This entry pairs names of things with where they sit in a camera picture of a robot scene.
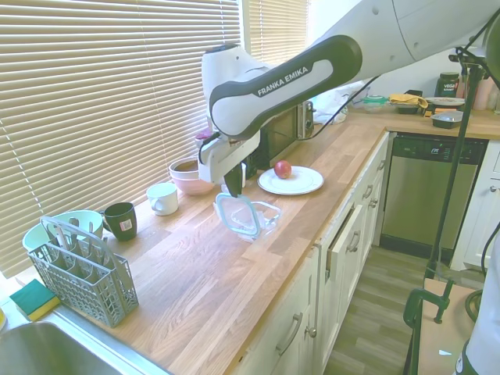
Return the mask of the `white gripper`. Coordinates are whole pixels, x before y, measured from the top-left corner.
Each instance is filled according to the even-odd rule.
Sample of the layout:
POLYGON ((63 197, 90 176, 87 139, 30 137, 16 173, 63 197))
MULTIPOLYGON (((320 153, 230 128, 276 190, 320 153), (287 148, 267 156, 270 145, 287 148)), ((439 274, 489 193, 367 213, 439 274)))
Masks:
POLYGON ((237 141, 216 131, 198 150, 198 177, 218 184, 224 177, 229 194, 237 198, 243 188, 242 161, 259 146, 260 131, 246 141, 237 141))

